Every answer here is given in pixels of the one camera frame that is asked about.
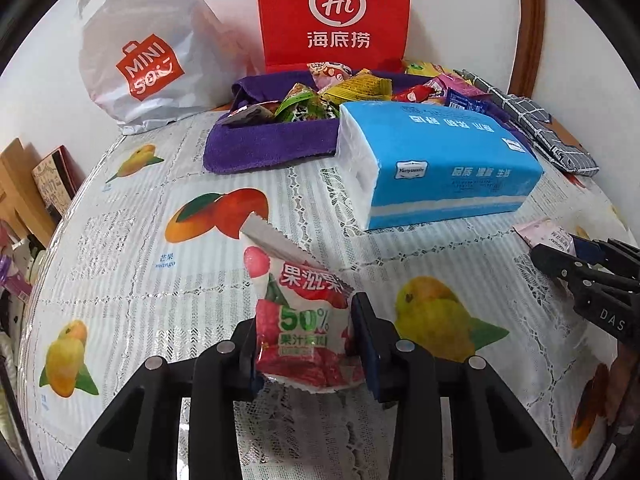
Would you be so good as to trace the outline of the person's right hand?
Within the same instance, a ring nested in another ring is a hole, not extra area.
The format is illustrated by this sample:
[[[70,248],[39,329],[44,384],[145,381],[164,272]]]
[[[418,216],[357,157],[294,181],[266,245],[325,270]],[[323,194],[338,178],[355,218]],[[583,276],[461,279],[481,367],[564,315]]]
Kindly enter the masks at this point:
[[[610,367],[610,378],[606,388],[605,413],[609,425],[614,424],[617,412],[634,370],[634,364],[638,360],[638,353],[633,348],[628,348],[621,342],[617,344],[617,356]],[[633,425],[639,418],[639,378],[636,378],[631,390],[627,394],[625,406],[620,412],[620,424],[622,426]]]

